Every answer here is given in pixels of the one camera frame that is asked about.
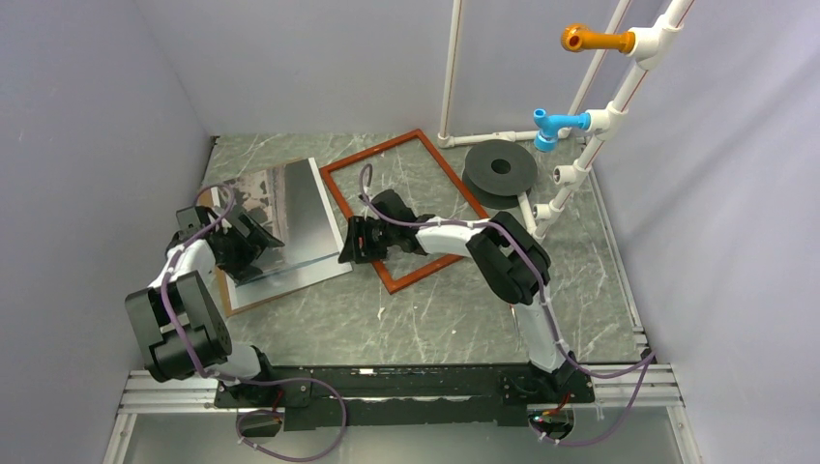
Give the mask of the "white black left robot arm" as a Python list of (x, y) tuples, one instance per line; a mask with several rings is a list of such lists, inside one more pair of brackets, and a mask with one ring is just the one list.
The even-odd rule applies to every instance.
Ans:
[(158, 382), (195, 375), (240, 382), (249, 403), (266, 405), (278, 379), (258, 348), (232, 341), (209, 287), (216, 271), (237, 283), (261, 276), (257, 260), (284, 243), (239, 206), (225, 217), (207, 206), (176, 217), (179, 229), (160, 275), (125, 298), (144, 366)]

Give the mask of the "brown frame backing board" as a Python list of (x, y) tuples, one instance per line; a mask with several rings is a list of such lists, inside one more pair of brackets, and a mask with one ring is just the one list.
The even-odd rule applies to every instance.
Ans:
[[(240, 180), (240, 178), (230, 179), (222, 183), (212, 184), (201, 190), (210, 193), (212, 202), (204, 206), (210, 207), (216, 212), (217, 221), (224, 220), (234, 206), (243, 207), (243, 194), (236, 190), (236, 184)], [(225, 315), (229, 316), (244, 307), (243, 304), (231, 302), (230, 291), (241, 284), (247, 284), (265, 275), (265, 268), (259, 264), (260, 257), (243, 270), (236, 268), (222, 269), (217, 266), (215, 258), (216, 288), (220, 292), (220, 302)]]

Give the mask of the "landscape photo print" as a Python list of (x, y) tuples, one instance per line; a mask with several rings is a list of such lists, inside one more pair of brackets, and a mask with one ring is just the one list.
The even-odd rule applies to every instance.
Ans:
[(243, 207), (284, 242), (259, 259), (265, 275), (230, 291), (244, 307), (228, 317), (352, 271), (316, 160), (296, 159), (236, 177)]

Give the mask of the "orange wooden picture frame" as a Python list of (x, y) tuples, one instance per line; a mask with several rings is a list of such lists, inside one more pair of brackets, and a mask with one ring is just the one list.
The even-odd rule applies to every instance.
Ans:
[[(454, 185), (454, 187), (464, 197), (468, 205), (478, 215), (478, 217), (488, 218), (486, 210), (479, 203), (478, 199), (468, 190), (465, 184), (455, 174), (454, 170), (445, 161), (445, 159), (438, 152), (438, 150), (433, 146), (433, 143), (420, 129), (410, 130), (409, 132), (406, 132), (402, 135), (391, 138), (375, 146), (366, 148), (354, 155), (348, 156), (341, 160), (333, 161), (319, 168), (321, 179), (323, 180), (331, 196), (338, 204), (342, 214), (346, 218), (351, 218), (353, 216), (353, 210), (350, 208), (349, 204), (347, 203), (347, 200), (345, 199), (338, 185), (334, 181), (332, 174), (335, 171), (338, 171), (344, 167), (382, 154), (383, 152), (396, 148), (399, 145), (410, 142), (414, 139), (418, 139), (424, 145), (425, 149), (428, 151), (428, 153), (431, 155), (434, 161), (439, 165), (444, 174), (449, 178), (450, 182)], [(428, 264), (421, 266), (419, 269), (398, 278), (393, 278), (391, 276), (389, 270), (387, 269), (382, 260), (376, 260), (375, 262), (373, 262), (372, 267), (379, 276), (388, 293), (392, 295), (417, 283), (420, 280), (425, 279), (426, 277), (434, 275), (435, 273), (441, 271), (442, 269), (445, 269), (448, 266), (451, 266), (452, 264), (458, 262), (461, 259), (461, 256), (446, 254), (434, 261), (429, 262)]]

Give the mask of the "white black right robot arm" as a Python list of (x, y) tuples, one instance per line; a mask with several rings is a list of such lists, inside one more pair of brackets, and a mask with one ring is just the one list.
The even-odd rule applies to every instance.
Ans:
[(347, 220), (340, 263), (382, 261), (391, 247), (471, 259), (492, 293), (517, 314), (529, 362), (539, 369), (532, 378), (537, 396), (555, 401), (569, 390), (571, 378), (563, 366), (570, 363), (570, 348), (557, 328), (548, 289), (551, 259), (515, 217), (506, 212), (475, 220), (418, 216), (391, 189), (373, 197), (365, 191), (360, 199), (370, 215)]

